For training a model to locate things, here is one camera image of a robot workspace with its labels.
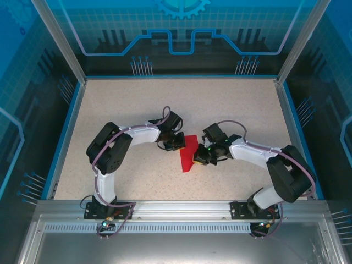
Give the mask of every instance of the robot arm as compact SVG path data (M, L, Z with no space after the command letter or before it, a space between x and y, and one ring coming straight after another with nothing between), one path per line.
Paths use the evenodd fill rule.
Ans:
M157 124L160 120L162 120L162 118L149 120L145 126L128 129L119 135L97 160L95 168L97 169L99 195L97 192L94 193L93 203L96 207L100 207L98 211L102 212L103 217L105 217L105 215L111 215L111 212L107 212L109 209L106 207L105 202L109 204L116 203L117 197L114 189L115 171L122 164L130 146L146 142L159 143L159 141L161 141L166 151L185 147L184 135L183 133L178 133L180 125L182 124L181 117L171 111L165 122L157 126L151 126L152 124ZM89 162L93 164L107 142L111 140L116 133L126 128L127 127L117 126L112 122L107 123L86 151L89 156Z
M227 137L217 124L212 124L203 132L204 144L199 144L194 154L194 162L217 165L218 161L224 160L219 158L226 157L245 160L268 170L273 184L255 192L248 199L249 210L254 215L256 211L267 209L279 202L296 201L311 186L310 180L302 170L278 152L296 160L316 181L316 176L294 146L266 147L245 141L239 135Z

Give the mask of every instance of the enclosure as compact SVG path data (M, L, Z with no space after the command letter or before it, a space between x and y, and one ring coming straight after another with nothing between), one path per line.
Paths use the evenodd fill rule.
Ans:
M0 263L349 263L351 8L0 1ZM199 142L234 119L250 141L295 146L317 175L314 194L283 203L275 236L255 239L262 219L233 219L230 205L270 185L268 171L229 159L183 173L180 150L142 144L115 177L132 217L100 241L101 220L84 219L81 201L95 192L86 150L106 123L144 124L166 105Z

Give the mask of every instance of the red object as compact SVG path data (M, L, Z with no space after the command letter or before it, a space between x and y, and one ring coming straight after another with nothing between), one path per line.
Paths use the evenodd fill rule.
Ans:
M197 135L185 136L186 147L180 150L182 172L189 172L194 164L193 155L198 149Z

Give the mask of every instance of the vent slot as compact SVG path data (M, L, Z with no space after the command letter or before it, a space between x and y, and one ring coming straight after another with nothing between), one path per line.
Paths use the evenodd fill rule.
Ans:
M115 223L110 231L114 233L121 223ZM96 233L100 223L47 223L46 233ZM127 223L121 233L131 234L216 234L251 233L250 223Z

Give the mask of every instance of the gear graphic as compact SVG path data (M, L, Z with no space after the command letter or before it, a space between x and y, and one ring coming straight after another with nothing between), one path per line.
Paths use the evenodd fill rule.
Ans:
M164 11L165 15L171 15L173 19L190 19L193 15L198 15L199 11L204 11L210 0L155 0L155 3L159 11Z
M32 18L30 0L0 0L0 7L7 7L12 18L20 26L24 26Z

